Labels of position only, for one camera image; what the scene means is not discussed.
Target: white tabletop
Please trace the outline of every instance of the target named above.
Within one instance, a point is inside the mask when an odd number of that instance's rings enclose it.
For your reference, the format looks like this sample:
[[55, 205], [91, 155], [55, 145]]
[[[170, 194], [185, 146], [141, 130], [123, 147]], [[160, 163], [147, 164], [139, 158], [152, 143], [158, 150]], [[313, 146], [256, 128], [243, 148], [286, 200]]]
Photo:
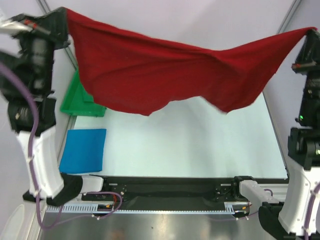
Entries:
[[201, 97], [169, 103], [149, 117], [106, 110], [75, 129], [107, 129], [104, 176], [286, 178], [262, 94], [228, 114]]

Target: cable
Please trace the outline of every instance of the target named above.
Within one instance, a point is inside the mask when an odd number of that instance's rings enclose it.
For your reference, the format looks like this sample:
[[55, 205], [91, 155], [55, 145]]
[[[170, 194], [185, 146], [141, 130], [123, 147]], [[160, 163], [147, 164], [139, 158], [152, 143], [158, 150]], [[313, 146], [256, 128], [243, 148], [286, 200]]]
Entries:
[[271, 197], [274, 196], [274, 192], [271, 189], [266, 188], [266, 189], [263, 189], [263, 190], [265, 190], [266, 192], [270, 192]]
[[311, 221], [311, 214], [312, 214], [312, 209], [314, 208], [315, 200], [316, 200], [316, 194], [318, 194], [320, 191], [320, 182], [317, 184], [317, 186], [313, 190], [313, 194], [311, 194], [308, 208], [306, 211], [305, 215], [305, 221], [304, 221], [304, 240], [309, 240], [309, 233], [308, 233], [308, 228], [310, 225]]
[[[39, 113], [38, 113], [38, 109], [36, 106], [36, 103], [34, 101], [33, 96], [31, 95], [30, 91], [28, 90], [28, 88], [22, 83], [22, 81], [8, 68], [6, 67], [2, 62], [0, 62], [0, 74], [2, 74], [3, 76], [5, 76], [6, 79], [8, 79], [21, 93], [21, 95], [25, 98], [25, 100], [27, 101], [28, 105], [30, 106], [30, 110], [33, 116], [33, 126], [30, 132], [30, 136], [29, 136], [29, 140], [28, 140], [28, 147], [27, 147], [27, 161], [28, 161], [28, 165], [30, 168], [30, 175], [31, 175], [31, 179], [34, 185], [34, 189], [35, 189], [35, 204], [36, 204], [36, 217], [37, 217], [37, 221], [40, 225], [40, 227], [44, 230], [50, 230], [53, 227], [55, 227], [56, 225], [60, 225], [63, 223], [66, 223], [68, 221], [74, 220], [74, 219], [78, 219], [78, 218], [82, 218], [82, 217], [94, 217], [93, 215], [87, 215], [87, 214], [83, 214], [83, 215], [79, 215], [76, 217], [72, 217], [69, 218], [67, 220], [64, 221], [59, 221], [60, 217], [61, 217], [61, 213], [63, 210], [63, 206], [60, 207], [58, 215], [56, 220], [54, 221], [53, 224], [51, 224], [50, 226], [46, 226], [43, 224], [42, 220], [41, 220], [41, 210], [40, 210], [40, 188], [39, 188], [39, 184], [37, 182], [37, 177], [36, 177], [36, 173], [35, 173], [35, 168], [34, 168], [34, 164], [33, 164], [33, 142], [34, 142], [34, 138], [36, 135], [36, 131], [38, 128], [38, 124], [39, 124]], [[111, 214], [113, 214], [115, 211], [117, 211], [121, 205], [122, 205], [122, 197], [120, 194], [116, 193], [116, 192], [111, 192], [111, 191], [105, 191], [105, 192], [90, 192], [91, 194], [111, 194], [113, 196], [117, 196], [120, 199], [120, 202], [118, 204], [118, 206], [112, 210], [110, 213], [108, 213], [105, 216], [99, 216], [97, 217], [97, 220], [99, 219], [105, 219], [107, 217], [109, 217]]]

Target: green plastic bin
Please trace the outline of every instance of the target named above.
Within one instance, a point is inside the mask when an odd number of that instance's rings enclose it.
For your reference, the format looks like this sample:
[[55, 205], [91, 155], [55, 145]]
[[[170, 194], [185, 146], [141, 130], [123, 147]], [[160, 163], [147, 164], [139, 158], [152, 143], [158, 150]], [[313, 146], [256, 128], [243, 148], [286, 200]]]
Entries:
[[103, 117], [106, 107], [94, 103], [94, 98], [81, 84], [77, 70], [64, 96], [60, 111], [71, 116]]

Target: blue cloth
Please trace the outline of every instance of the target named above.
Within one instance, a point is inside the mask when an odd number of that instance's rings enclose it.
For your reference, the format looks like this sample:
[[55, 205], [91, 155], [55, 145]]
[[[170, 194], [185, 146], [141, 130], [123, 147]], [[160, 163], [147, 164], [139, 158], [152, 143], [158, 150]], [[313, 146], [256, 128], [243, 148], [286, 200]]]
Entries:
[[106, 129], [73, 129], [66, 135], [59, 170], [84, 174], [102, 170]]

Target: table surface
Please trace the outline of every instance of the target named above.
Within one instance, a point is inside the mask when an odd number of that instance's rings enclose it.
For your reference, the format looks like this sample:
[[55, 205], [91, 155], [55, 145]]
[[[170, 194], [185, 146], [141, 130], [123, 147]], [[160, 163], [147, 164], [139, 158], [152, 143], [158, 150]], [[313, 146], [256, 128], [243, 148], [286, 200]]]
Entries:
[[103, 170], [127, 177], [287, 178], [261, 94], [251, 106], [221, 113], [201, 97], [170, 102], [150, 116], [107, 109], [78, 116], [74, 129], [107, 130]]

